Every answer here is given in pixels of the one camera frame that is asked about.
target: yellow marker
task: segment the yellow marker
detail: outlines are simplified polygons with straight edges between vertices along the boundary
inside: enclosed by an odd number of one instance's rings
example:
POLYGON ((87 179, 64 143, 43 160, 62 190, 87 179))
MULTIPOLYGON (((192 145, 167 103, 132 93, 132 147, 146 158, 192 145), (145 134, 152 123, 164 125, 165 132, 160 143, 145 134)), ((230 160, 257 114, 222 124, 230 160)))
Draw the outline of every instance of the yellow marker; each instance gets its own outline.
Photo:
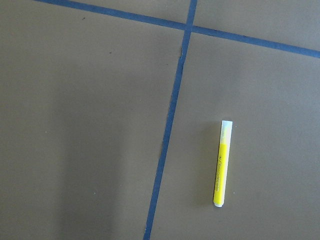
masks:
POLYGON ((225 202, 231 131, 232 121, 222 121, 213 194, 213 203, 219 208, 222 207, 225 202))

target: blue line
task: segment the blue line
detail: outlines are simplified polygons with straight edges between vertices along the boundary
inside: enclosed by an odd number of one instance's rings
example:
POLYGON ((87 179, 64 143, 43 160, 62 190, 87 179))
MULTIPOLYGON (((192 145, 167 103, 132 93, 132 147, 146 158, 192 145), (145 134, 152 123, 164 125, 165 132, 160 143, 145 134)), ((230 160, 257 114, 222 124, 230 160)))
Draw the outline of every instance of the blue line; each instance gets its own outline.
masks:
POLYGON ((214 30, 214 29, 200 27, 200 26, 193 26, 192 31, 197 34, 204 34, 204 35, 213 36, 217 38, 229 39, 229 40, 233 40, 241 43, 262 46, 270 49, 277 49, 277 50, 282 50, 290 53, 306 55, 314 58, 320 58, 320 51, 312 50, 308 48, 288 45, 288 44, 274 42, 274 41, 263 40, 263 39, 250 37, 250 36, 243 36, 235 33, 219 31, 219 30, 214 30))
POLYGON ((134 20, 142 23, 159 25, 159 26, 168 27, 172 29, 185 30, 185 27, 186 27, 184 23, 180 23, 176 21, 170 21, 170 20, 165 20, 157 17, 145 16, 145 15, 135 14, 131 12, 115 10, 115 9, 106 8, 102 6, 90 5, 90 4, 80 3, 76 1, 69 1, 69 0, 34 0, 34 1, 63 6, 63 7, 72 8, 72 9, 79 9, 79 10, 97 13, 97 14, 109 15, 109 16, 122 18, 122 19, 134 20))
POLYGON ((183 40, 182 40, 182 51, 181 51, 181 56, 179 58, 178 65, 176 68, 175 80, 174 80, 172 95, 171 95, 171 101, 170 101, 170 106, 169 106, 168 116, 166 119, 164 136, 163 136, 163 141, 162 141, 162 151, 161 151, 161 155, 160 155, 160 158, 158 161, 158 166, 156 169, 156 175, 155 175, 155 179, 154 179, 153 190, 152 190, 152 195, 151 195, 149 212, 148 212, 148 216, 146 219, 143 240, 150 240, 151 230, 152 230, 152 226, 154 223, 155 212, 156 212, 159 191, 160 191, 160 185, 161 185, 161 180, 162 180, 162 176, 163 176, 163 172, 164 172, 164 168, 165 168, 165 162, 166 162, 166 157, 167 157, 167 152, 168 152, 168 147, 169 147, 170 135, 171 135, 171 130, 172 130, 173 122, 174 122, 176 106, 177 106, 177 101, 178 101, 178 95, 179 95, 179 90, 180 90, 180 85, 181 85, 181 80, 182 80, 182 75, 183 75, 183 70, 184 70, 184 64, 185 64, 186 56, 187 56, 187 52, 188 52, 192 25, 193 25, 194 18, 195 18, 196 7, 197 7, 197 0, 190 0, 188 17, 186 20, 186 28, 185 28, 183 40))

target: highlighter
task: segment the highlighter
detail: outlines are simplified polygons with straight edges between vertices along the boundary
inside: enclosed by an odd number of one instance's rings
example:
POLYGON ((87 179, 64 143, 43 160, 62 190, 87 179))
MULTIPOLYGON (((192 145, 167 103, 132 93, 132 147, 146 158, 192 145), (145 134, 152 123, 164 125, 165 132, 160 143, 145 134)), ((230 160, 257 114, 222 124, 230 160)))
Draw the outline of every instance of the highlighter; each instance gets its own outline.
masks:
POLYGON ((225 191, 227 182, 227 170, 231 142, 232 121, 222 121, 219 143, 218 161, 214 183, 213 203, 216 207, 222 207, 225 203, 225 191))

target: blue tape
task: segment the blue tape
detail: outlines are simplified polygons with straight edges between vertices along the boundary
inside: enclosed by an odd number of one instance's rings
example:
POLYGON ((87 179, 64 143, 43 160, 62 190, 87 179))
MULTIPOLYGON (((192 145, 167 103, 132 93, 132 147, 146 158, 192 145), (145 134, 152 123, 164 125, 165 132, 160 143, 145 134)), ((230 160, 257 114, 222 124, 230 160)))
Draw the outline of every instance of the blue tape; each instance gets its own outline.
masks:
POLYGON ((180 91, 180 85, 181 85, 181 80, 182 80, 182 75, 183 75, 183 70, 184 70, 184 64, 186 61, 192 25, 193 25, 195 13, 196 13, 196 7, 197 7, 197 0, 190 0, 188 17, 187 17, 187 21, 186 21, 186 28, 185 28, 183 40, 182 40, 182 51, 181 51, 181 56, 179 58, 178 65, 176 68, 175 80, 174 80, 172 95, 171 95, 171 101, 170 101, 170 106, 169 106, 168 116, 166 119, 164 136, 163 136, 163 141, 162 141, 162 151, 161 151, 161 155, 160 155, 160 158, 158 161, 158 166, 156 169, 156 175, 155 175, 155 179, 154 179, 153 190, 152 190, 152 195, 151 195, 148 216, 146 219, 143 240, 150 240, 151 230, 152 230, 152 226, 154 223, 155 212, 156 212, 156 207, 157 207, 157 202, 158 202, 158 197, 159 197, 159 191, 160 191, 162 176, 163 176, 163 172, 164 172, 164 168, 165 168, 165 162, 166 162, 166 157, 167 157, 167 152, 168 152, 168 147, 169 147, 170 135, 171 135, 171 130, 172 130, 173 122, 174 122, 176 106, 177 106, 177 101, 178 101, 178 96, 179 96, 179 91, 180 91))
POLYGON ((90 4, 80 3, 76 1, 69 1, 69 0, 34 0, 34 1, 63 6, 63 7, 72 8, 72 9, 79 9, 83 11, 113 16, 113 17, 122 18, 122 19, 134 20, 142 23, 159 25, 159 26, 168 27, 172 29, 184 30, 186 28, 186 25, 184 23, 180 23, 176 21, 170 21, 170 20, 165 20, 157 17, 145 16, 145 15, 135 14, 131 12, 115 10, 115 9, 106 8, 102 6, 90 5, 90 4))
POLYGON ((282 50, 290 53, 306 55, 314 58, 320 58, 320 51, 317 51, 317 50, 288 45, 288 44, 274 42, 274 41, 263 40, 255 37, 243 36, 235 33, 219 31, 219 30, 214 30, 214 29, 200 27, 200 26, 193 26, 192 32, 197 34, 204 34, 208 36, 222 38, 222 39, 229 39, 229 40, 233 40, 241 43, 262 46, 270 49, 277 49, 277 50, 282 50))

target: gray floor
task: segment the gray floor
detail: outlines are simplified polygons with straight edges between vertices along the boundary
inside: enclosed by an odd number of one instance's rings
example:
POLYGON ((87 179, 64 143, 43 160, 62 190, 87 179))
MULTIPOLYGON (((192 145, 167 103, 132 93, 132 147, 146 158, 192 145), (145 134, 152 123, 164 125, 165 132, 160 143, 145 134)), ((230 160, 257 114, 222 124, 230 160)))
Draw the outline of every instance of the gray floor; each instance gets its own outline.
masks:
MULTIPOLYGON (((179 23, 190 3, 79 2, 179 23)), ((312 0, 199 0, 194 25, 320 50, 319 15, 312 0)), ((143 239, 184 31, 3 0, 0 33, 0 239, 143 239)), ((150 239, 317 239, 319 66, 191 34, 150 239)))

